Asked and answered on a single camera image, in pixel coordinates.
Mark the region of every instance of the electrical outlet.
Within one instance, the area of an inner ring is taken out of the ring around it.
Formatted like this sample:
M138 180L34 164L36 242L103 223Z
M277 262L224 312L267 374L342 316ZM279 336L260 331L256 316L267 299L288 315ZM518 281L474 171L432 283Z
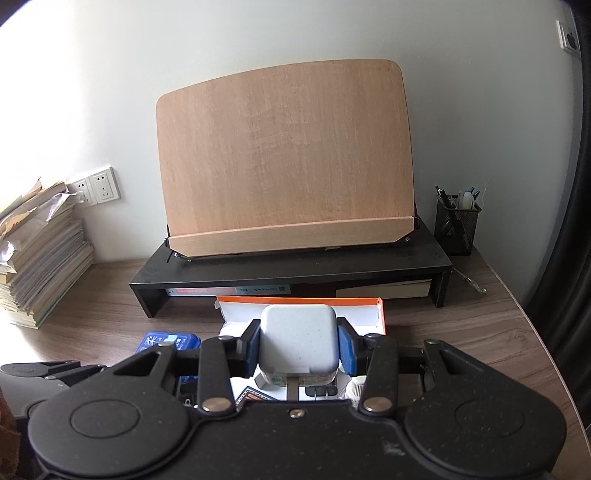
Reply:
M558 26L560 47L575 57L579 57L579 39L576 30L573 27L568 27L559 20L556 21L556 25Z
M115 181L115 175L113 174L113 169L111 167L90 175L89 179L96 198L96 203L103 203L121 198Z
M82 200L82 204L86 206L96 205L97 201L90 186L88 177L78 181L74 181L68 185L68 192L75 193L76 196Z

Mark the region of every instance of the white power adapter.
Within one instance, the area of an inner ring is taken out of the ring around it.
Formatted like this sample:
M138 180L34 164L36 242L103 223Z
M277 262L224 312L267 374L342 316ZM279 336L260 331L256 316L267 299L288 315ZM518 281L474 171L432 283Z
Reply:
M267 383L326 385L339 366L335 311L328 305L269 305L261 314L259 367Z

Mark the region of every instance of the wooden desk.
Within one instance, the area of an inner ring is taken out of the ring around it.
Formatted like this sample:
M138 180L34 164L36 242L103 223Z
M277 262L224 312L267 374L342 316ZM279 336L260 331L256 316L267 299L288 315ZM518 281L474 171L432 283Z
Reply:
M388 333L403 345L420 345L428 337L445 340L550 398L568 423L554 474L558 479L591 479L586 435L531 323L478 252L453 262L487 294L479 295L453 275L442 309L428 298L387 301ZM194 332L203 339L217 335L222 318L211 298L172 299L158 318L146 318L128 285L141 265L136 261L92 266L41 330L0 325L0 365L59 359L112 365L131 355L149 330Z

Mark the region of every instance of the stack of books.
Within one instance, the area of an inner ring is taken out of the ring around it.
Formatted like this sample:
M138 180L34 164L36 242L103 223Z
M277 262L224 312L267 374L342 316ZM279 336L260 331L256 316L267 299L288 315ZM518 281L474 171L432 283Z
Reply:
M0 212L0 318L38 328L91 265L75 203L64 183L38 182Z

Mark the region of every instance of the black shelf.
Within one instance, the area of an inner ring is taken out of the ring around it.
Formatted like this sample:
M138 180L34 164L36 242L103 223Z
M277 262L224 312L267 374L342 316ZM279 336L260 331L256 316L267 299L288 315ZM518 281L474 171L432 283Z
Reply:
M148 317L168 300L167 288L291 284L292 296L333 297L337 288L431 280L430 297L443 306L452 263L423 221L398 242L219 257L175 257L165 243L129 286Z

